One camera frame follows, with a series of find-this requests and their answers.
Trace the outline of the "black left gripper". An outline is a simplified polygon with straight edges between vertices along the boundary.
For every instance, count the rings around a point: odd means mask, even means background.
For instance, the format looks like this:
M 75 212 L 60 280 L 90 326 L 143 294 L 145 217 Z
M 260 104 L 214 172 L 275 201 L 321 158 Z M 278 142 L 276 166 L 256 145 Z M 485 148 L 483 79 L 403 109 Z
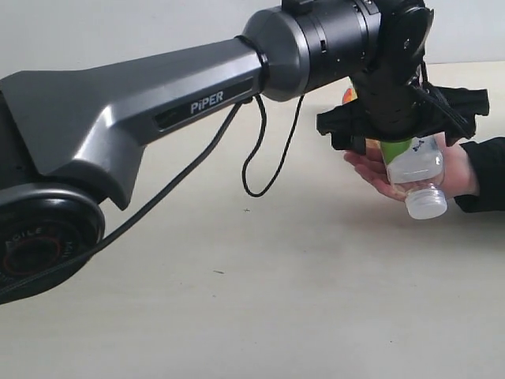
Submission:
M 488 90 L 435 86 L 415 75 L 404 84 L 355 75 L 357 98 L 316 116 L 316 130 L 331 136 L 335 151 L 365 154 L 367 140 L 400 142 L 441 133 L 452 147 L 476 134 L 489 115 Z

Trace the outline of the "black sleeved forearm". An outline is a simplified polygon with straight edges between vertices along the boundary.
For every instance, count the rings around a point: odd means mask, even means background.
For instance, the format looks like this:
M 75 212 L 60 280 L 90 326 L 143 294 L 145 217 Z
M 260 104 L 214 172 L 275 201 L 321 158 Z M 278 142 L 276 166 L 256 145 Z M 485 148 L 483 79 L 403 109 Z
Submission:
M 477 182 L 473 193 L 457 196 L 466 213 L 504 211 L 504 137 L 462 144 Z

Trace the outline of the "open human hand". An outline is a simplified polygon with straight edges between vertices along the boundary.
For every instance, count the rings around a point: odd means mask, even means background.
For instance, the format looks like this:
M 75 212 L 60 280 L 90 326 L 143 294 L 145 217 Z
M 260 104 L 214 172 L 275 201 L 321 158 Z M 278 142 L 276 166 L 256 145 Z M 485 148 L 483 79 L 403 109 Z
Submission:
M 443 140 L 438 145 L 445 160 L 445 174 L 440 188 L 446 198 L 478 196 L 480 187 L 477 174 L 466 151 L 460 144 L 447 147 Z M 406 196 L 389 183 L 379 148 L 370 148 L 364 156 L 346 151 L 343 159 L 380 194 L 396 201 L 405 201 Z

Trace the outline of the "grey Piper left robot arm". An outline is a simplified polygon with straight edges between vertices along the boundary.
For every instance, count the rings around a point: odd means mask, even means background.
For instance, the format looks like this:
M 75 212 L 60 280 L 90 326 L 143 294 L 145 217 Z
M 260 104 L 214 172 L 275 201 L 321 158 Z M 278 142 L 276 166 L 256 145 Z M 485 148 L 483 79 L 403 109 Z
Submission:
M 82 70 L 1 80 L 1 301 L 57 287 L 127 232 L 164 187 L 113 233 L 102 201 L 127 208 L 146 146 L 229 109 L 286 102 L 349 78 L 357 98 L 319 114 L 337 150 L 368 139 L 471 138 L 484 89 L 428 81 L 434 13 L 422 1 L 284 1 L 232 39 Z

